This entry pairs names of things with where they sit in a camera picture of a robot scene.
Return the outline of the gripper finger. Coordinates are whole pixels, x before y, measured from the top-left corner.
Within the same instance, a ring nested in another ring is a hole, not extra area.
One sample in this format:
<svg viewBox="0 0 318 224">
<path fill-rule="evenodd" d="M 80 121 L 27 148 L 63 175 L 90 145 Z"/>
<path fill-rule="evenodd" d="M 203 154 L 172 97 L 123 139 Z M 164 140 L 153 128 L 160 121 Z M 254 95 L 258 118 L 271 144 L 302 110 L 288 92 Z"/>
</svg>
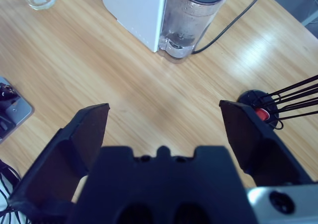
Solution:
<svg viewBox="0 0 318 224">
<path fill-rule="evenodd" d="M 109 104 L 79 110 L 36 158 L 8 202 L 15 209 L 71 209 L 103 143 Z"/>
<path fill-rule="evenodd" d="M 313 184 L 280 138 L 250 106 L 227 100 L 221 100 L 219 106 L 239 166 L 257 186 Z"/>
</svg>

